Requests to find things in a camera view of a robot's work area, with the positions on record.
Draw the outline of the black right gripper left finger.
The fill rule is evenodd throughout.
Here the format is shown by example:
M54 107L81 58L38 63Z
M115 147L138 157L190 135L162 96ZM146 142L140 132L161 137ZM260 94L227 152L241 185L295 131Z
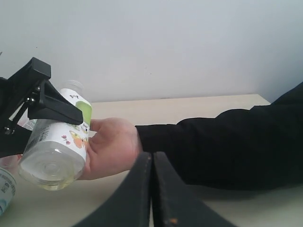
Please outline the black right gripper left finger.
M115 192L76 227L148 227L152 155L137 158Z

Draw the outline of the black sleeved forearm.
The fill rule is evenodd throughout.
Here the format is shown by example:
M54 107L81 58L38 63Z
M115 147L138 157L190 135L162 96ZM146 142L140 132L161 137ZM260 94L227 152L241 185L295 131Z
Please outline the black sleeved forearm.
M137 130L143 150L164 152L186 184L268 190L303 182L302 85L269 105Z

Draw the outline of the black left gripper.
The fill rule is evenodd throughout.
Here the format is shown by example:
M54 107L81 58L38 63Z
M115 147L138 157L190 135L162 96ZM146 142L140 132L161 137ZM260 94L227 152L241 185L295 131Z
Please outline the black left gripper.
M48 81L51 66L33 57L8 79L0 79L0 132L13 134L28 108L28 118L74 125L83 123L82 111Z

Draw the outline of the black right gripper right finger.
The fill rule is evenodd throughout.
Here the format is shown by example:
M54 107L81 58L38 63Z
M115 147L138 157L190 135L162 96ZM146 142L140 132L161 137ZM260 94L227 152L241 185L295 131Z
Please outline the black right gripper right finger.
M200 201L163 152L153 154L152 212L155 227L232 227Z

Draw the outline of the person's open hand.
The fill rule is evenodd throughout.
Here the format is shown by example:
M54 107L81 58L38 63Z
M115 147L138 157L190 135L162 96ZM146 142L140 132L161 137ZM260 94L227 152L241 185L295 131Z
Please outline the person's open hand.
M79 180L95 180L130 170L143 151L137 128L122 118L91 120L87 160Z

